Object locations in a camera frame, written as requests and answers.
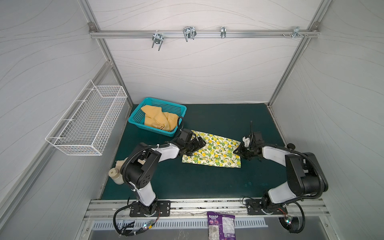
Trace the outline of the lemon print skirt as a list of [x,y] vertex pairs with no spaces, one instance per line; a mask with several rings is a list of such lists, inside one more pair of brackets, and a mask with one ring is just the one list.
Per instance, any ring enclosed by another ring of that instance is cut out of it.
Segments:
[[234,154],[240,142],[213,134],[193,131],[206,145],[190,156],[183,155],[182,163],[221,168],[241,168],[241,157]]

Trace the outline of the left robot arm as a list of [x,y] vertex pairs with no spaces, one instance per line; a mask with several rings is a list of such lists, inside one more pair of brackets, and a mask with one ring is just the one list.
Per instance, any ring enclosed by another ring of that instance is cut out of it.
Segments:
[[153,215],[158,198],[153,191],[151,179],[160,162],[186,155],[192,156],[206,146],[207,142],[193,131],[183,129],[179,135],[161,145],[139,143],[121,167],[124,183],[134,192],[137,204],[145,215]]

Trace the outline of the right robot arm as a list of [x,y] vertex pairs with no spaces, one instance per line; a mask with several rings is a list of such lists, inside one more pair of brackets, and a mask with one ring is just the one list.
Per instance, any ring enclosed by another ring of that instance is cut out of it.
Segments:
[[320,198],[329,188],[328,181],[313,153],[301,153],[295,145],[286,147],[266,144],[260,132],[243,137],[234,154],[247,160],[260,157],[286,168],[287,180],[269,189],[259,202],[261,210],[271,215],[283,205]]

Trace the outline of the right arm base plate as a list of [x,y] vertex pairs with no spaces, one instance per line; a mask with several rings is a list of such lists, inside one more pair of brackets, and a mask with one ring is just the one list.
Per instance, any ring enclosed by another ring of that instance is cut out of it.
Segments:
[[288,211],[283,205],[270,203],[263,199],[245,199],[242,204],[246,207],[248,215],[284,215]]

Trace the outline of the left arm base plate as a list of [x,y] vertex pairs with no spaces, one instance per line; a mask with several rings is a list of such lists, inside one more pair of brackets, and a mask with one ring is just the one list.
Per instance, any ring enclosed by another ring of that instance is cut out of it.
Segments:
[[169,217],[170,211],[170,201],[155,200],[150,206],[145,206],[141,202],[136,202],[131,207],[130,217]]

